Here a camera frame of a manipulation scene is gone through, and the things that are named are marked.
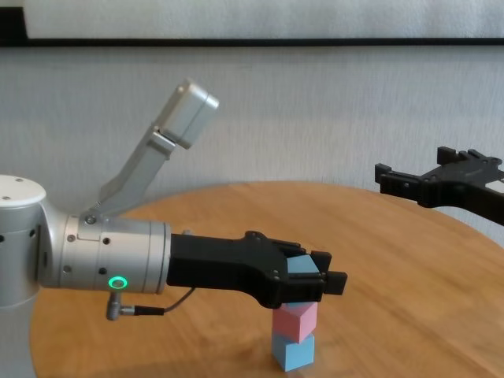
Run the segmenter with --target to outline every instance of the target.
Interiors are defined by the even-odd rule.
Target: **block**
[[[310,255],[304,254],[295,258],[287,259],[287,271],[289,273],[318,273],[319,270]],[[310,302],[287,303],[287,307],[304,306]]]
[[[283,304],[273,310],[273,333],[302,342],[317,326],[317,307],[317,302],[294,307]]]
[[[273,333],[272,352],[285,372],[313,364],[315,338],[309,335],[302,343],[293,343],[281,335]]]

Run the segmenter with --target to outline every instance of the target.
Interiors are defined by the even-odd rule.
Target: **bolt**
[[[84,220],[86,221],[87,224],[95,224],[96,223],[96,217],[94,215],[87,215]]]

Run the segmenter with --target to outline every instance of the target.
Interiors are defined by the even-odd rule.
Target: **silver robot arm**
[[[266,308],[341,295],[344,272],[332,256],[312,252],[319,272],[287,271],[287,258],[306,254],[297,243],[247,232],[242,239],[172,234],[168,224],[116,217],[135,206],[177,145],[188,149],[218,101],[196,83],[179,85],[120,173],[80,214],[66,214],[30,180],[0,176],[0,378],[35,376],[29,348],[39,286],[110,292],[106,317],[163,315],[196,287],[245,292]],[[168,308],[123,306],[122,292],[160,294],[189,287]]]

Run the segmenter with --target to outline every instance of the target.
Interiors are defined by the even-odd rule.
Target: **green led ring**
[[[109,280],[109,286],[112,289],[116,289],[116,290],[124,289],[125,287],[127,287],[127,285],[128,285],[128,280],[126,280],[124,277],[121,277],[121,276],[115,276]]]

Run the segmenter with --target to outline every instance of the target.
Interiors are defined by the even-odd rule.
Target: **wood grain surface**
[[[315,364],[291,377],[504,376],[504,251],[435,210],[318,183],[211,187],[129,217],[174,232],[239,238],[247,230],[333,254],[343,296],[320,304]],[[186,289],[125,295],[167,306]],[[197,290],[165,317],[105,319],[107,294],[43,290],[31,345],[40,378],[282,377],[271,310],[234,291]]]

